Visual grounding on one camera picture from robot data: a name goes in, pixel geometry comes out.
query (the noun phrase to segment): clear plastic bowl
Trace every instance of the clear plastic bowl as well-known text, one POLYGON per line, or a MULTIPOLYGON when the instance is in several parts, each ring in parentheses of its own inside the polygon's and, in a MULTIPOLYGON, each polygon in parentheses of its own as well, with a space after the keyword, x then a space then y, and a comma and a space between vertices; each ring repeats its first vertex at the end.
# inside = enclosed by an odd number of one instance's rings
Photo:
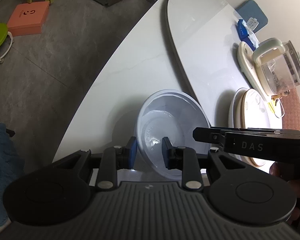
POLYGON ((173 146, 187 146, 199 154, 208 154, 210 144, 196 142, 192 132, 196 127, 210 127, 199 104, 177 90, 160 90, 152 94, 141 107, 136 134, 138 147, 146 163, 171 180, 181 180, 180 170, 168 170, 163 161, 161 141, 169 137, 173 146))

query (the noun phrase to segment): human hand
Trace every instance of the human hand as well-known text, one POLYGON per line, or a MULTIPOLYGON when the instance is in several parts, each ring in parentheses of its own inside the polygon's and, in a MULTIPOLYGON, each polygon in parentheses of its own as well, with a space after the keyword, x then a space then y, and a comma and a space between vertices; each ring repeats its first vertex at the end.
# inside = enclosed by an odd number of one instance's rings
MULTIPOLYGON (((273 176, 276 177, 281 177, 281 173, 279 170, 279 167, 277 165, 277 163, 275 162, 274 164, 272 164, 272 166, 270 167, 270 171, 269 173, 273 176)), ((288 184, 292 187, 293 191, 296 193, 297 198, 300 198, 300 179, 294 179, 294 180, 290 180, 288 181, 288 184)), ((300 216, 300 209, 295 207, 291 213, 291 216, 289 217, 287 223, 291 225, 291 223, 295 220, 297 220, 300 216)))

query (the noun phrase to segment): glass kettle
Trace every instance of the glass kettle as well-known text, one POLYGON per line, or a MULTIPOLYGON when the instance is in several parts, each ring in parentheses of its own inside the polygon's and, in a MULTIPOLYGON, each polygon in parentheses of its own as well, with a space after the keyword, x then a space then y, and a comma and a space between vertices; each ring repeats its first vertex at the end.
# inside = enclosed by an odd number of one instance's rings
POLYGON ((253 52, 252 60, 268 96, 280 95, 300 85, 300 54, 291 41, 268 39, 253 52))

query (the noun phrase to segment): gray tile floor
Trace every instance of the gray tile floor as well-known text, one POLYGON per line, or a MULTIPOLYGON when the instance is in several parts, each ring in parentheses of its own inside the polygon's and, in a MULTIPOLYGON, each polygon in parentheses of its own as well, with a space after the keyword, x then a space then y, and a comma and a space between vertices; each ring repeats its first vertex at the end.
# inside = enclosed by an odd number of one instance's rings
MULTIPOLYGON (((0 1, 0 22, 24 2, 0 1)), ((51 163, 93 81, 150 7, 145 0, 110 7, 55 0, 42 34, 15 37, 0 65, 0 122, 16 132, 13 141, 26 172, 51 163)))

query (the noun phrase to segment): black round pad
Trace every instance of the black round pad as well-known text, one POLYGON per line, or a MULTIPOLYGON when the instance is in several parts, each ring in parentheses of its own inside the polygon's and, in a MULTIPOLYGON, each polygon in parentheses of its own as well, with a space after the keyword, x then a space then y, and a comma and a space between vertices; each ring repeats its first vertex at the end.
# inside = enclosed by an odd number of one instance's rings
POLYGON ((284 221, 296 204, 287 182, 252 167, 228 170, 210 186, 208 197, 219 213, 250 225, 284 221))
POLYGON ((54 225, 77 216, 90 200, 89 186, 72 170, 46 168, 12 182, 3 194, 10 219, 54 225))
POLYGON ((239 198, 250 203, 265 203, 273 197, 273 190, 261 182, 245 182, 236 188, 239 198))

